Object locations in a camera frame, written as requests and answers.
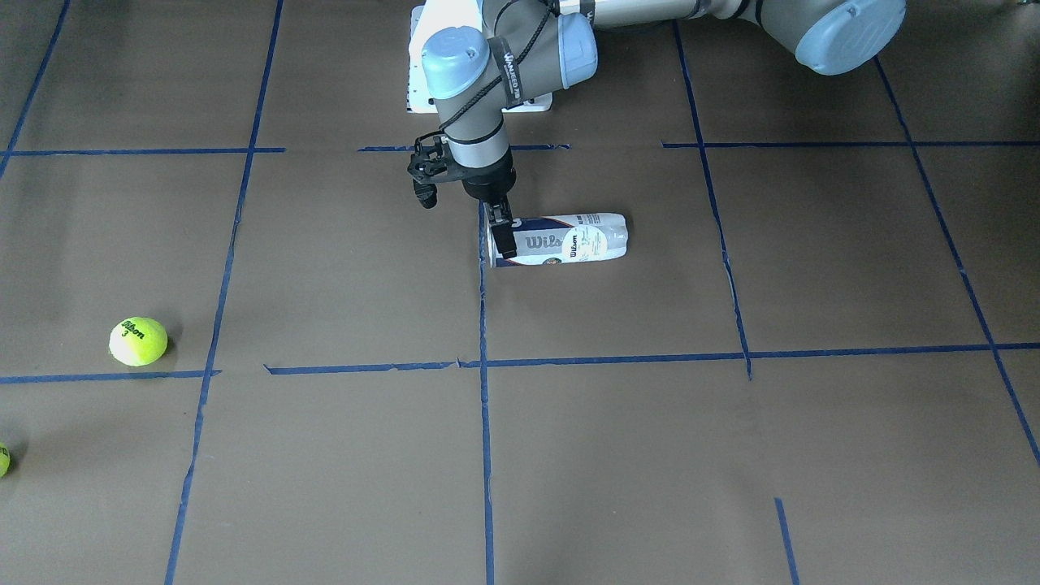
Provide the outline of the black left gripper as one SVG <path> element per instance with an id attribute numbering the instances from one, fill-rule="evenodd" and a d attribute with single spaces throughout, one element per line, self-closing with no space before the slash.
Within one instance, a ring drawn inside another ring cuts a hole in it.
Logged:
<path id="1" fill-rule="evenodd" d="M 486 202 L 487 247 L 490 257 L 512 259 L 517 256 L 514 218 L 510 211 L 508 193 L 516 183 L 513 164 L 487 168 L 487 173 L 461 179 L 463 189 L 473 199 Z"/>

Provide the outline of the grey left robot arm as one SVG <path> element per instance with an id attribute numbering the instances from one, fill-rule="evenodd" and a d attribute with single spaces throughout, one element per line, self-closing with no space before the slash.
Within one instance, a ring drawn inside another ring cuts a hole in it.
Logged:
<path id="1" fill-rule="evenodd" d="M 505 111 L 592 78 L 598 30 L 714 16 L 764 29 L 825 76 L 868 62 L 899 31 L 903 1 L 479 1 L 475 25 L 443 25 L 418 49 L 437 130 L 414 141 L 408 172 L 430 210 L 439 183 L 482 204 L 499 266 L 594 262 L 624 254 L 623 219 L 577 214 L 520 221 L 508 195 L 516 171 Z"/>

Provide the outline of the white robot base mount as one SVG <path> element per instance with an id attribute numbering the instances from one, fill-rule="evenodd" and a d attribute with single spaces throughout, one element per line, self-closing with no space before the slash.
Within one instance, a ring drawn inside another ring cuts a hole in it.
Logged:
<path id="1" fill-rule="evenodd" d="M 486 32 L 482 1 L 426 1 L 413 8 L 409 34 L 409 82 L 406 90 L 408 111 L 416 115 L 436 112 L 423 66 L 423 48 L 439 31 L 462 27 Z"/>

